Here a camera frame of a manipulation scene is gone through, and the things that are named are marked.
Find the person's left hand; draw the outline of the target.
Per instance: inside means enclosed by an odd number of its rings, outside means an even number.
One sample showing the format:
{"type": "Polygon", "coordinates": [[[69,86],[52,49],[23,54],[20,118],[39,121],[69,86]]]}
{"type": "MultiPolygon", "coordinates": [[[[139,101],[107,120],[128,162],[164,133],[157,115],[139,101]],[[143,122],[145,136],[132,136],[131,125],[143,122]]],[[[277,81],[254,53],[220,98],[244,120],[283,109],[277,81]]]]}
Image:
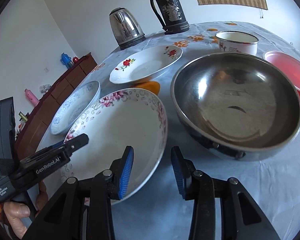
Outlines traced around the person's left hand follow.
{"type": "Polygon", "coordinates": [[[29,218],[31,214],[29,207],[21,203],[6,202],[4,204],[4,212],[13,232],[19,239],[22,239],[27,231],[27,227],[21,219],[29,218]]]}

